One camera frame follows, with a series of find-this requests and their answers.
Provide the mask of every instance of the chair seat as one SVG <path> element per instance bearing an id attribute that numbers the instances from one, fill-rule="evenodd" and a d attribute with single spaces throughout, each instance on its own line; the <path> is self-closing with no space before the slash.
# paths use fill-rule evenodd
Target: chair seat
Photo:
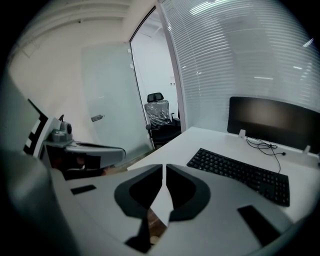
<path id="1" fill-rule="evenodd" d="M 181 127 L 166 125 L 160 129 L 151 130 L 151 133 L 153 142 L 168 142 L 181 134 Z"/>

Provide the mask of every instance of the office chair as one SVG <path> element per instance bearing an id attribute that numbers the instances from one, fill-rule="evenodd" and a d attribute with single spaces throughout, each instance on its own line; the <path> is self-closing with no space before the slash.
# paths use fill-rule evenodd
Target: office chair
<path id="1" fill-rule="evenodd" d="M 164 145 L 181 134 L 181 125 L 178 119 L 170 120 L 169 102 L 160 93 L 152 93 L 147 96 L 144 109 L 149 117 L 150 124 L 145 128 L 155 145 Z"/>

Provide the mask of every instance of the white desk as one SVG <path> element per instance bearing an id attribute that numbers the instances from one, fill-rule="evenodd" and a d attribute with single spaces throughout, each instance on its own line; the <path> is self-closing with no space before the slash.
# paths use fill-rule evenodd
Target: white desk
<path id="1" fill-rule="evenodd" d="M 281 174 L 289 177 L 290 207 L 279 208 L 295 223 L 312 212 L 320 192 L 320 168 L 314 154 L 302 154 L 301 150 L 278 145 L 275 153 L 281 164 Z M 151 164 L 175 164 L 186 166 L 200 149 L 229 157 L 269 171 L 278 172 L 279 165 L 274 156 L 261 153 L 250 147 L 245 139 L 237 135 L 191 127 L 154 153 L 130 166 L 128 169 Z M 166 172 L 163 168 L 162 188 L 151 208 L 159 219 L 168 225 L 169 214 L 173 210 L 170 193 L 166 187 Z"/>

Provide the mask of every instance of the frosted glass door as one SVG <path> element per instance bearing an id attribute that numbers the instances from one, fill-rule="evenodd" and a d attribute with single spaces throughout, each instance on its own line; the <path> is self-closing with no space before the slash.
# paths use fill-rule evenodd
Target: frosted glass door
<path id="1" fill-rule="evenodd" d="M 125 149 L 125 162 L 152 149 L 129 48 L 127 43 L 108 43 L 82 51 L 89 113 L 104 115 L 93 126 L 101 144 Z"/>

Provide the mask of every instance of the chair headrest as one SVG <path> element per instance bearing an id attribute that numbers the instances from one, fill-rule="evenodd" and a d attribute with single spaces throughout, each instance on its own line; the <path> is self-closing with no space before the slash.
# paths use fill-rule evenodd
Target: chair headrest
<path id="1" fill-rule="evenodd" d="M 147 96 L 148 102 L 157 102 L 157 101 L 161 101 L 163 99 L 164 99 L 164 96 L 162 95 L 161 92 L 151 93 Z"/>

